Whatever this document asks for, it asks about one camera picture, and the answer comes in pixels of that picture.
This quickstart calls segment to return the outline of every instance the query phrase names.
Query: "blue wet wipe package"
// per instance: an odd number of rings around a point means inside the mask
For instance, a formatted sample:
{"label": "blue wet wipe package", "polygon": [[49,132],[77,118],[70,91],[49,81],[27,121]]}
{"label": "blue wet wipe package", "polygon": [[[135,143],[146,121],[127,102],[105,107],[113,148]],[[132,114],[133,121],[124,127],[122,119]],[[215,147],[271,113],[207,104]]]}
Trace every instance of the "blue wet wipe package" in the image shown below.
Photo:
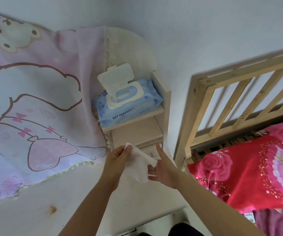
{"label": "blue wet wipe package", "polygon": [[[93,104],[98,112],[99,122],[102,127],[111,127],[116,124],[123,123],[144,113],[153,111],[159,107],[163,99],[153,87],[151,80],[139,79],[136,82],[141,85],[144,91],[144,95],[140,99],[128,102],[114,110],[108,107],[106,99],[108,94],[107,92],[101,94],[93,101]],[[135,96],[136,93],[137,88],[134,86],[124,88],[116,93],[117,102],[120,103],[126,99],[129,99]]]}

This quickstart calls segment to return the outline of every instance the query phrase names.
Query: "wooden headboard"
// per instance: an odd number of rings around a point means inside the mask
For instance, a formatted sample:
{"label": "wooden headboard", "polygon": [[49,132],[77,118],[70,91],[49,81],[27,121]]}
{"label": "wooden headboard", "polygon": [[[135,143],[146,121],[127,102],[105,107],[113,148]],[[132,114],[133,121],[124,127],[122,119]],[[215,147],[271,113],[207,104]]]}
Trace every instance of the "wooden headboard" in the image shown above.
{"label": "wooden headboard", "polygon": [[[266,81],[262,89],[254,95],[249,105],[244,109],[240,117],[231,121],[232,123],[224,123],[228,114],[231,112],[242,93],[251,82],[252,78],[263,75],[265,73],[273,74]],[[219,74],[213,77],[202,77],[197,79],[194,87],[190,86],[187,99],[187,109],[183,116],[183,127],[180,132],[180,139],[177,145],[175,162],[178,167],[185,158],[191,157],[191,147],[231,134],[259,123],[283,115],[283,103],[278,104],[283,99],[283,89],[279,89],[279,93],[268,103],[261,111],[254,114],[256,107],[269,94],[273,87],[283,77],[283,56],[266,60],[260,63],[242,67],[230,72]],[[208,105],[213,97],[216,89],[238,83],[229,100],[226,102],[222,112],[220,113],[213,127],[204,132],[197,134],[199,126],[205,115]]]}

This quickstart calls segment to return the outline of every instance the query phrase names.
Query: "tissue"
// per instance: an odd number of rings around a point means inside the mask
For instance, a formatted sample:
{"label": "tissue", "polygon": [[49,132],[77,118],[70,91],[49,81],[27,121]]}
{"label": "tissue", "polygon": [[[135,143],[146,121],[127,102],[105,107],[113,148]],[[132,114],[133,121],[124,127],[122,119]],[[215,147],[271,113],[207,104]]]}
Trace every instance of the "tissue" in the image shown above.
{"label": "tissue", "polygon": [[131,145],[132,152],[125,162],[124,174],[131,176],[139,183],[146,183],[148,181],[148,165],[156,167],[157,160],[148,156],[146,153],[139,150],[130,143],[126,143],[125,148]]}

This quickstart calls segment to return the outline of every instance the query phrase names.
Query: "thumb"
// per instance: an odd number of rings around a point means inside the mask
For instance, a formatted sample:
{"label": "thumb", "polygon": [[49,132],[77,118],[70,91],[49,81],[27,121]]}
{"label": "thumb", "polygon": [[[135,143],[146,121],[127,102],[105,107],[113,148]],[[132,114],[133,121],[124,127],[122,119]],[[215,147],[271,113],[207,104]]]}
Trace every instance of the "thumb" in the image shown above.
{"label": "thumb", "polygon": [[126,159],[130,156],[132,151],[132,145],[128,145],[124,151],[121,153],[121,155],[119,156],[119,158],[121,159],[121,161],[126,161]]}
{"label": "thumb", "polygon": [[167,156],[167,154],[160,147],[159,143],[156,144],[156,149],[157,149],[157,152],[160,155],[161,160],[166,160],[166,159],[170,160],[169,157]]}

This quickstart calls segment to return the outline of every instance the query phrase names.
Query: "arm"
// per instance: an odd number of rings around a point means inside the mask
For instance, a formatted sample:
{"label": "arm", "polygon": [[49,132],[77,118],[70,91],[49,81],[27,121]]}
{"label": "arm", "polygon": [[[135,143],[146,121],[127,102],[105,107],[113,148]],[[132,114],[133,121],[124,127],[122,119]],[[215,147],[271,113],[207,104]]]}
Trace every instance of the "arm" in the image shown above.
{"label": "arm", "polygon": [[106,158],[100,180],[89,192],[58,236],[95,236],[109,198],[119,185],[126,158],[132,146],[111,151]]}
{"label": "arm", "polygon": [[148,173],[156,177],[148,178],[177,189],[212,235],[265,236],[242,214],[177,169],[158,144],[157,151],[161,160],[158,160],[155,168],[148,166]]}

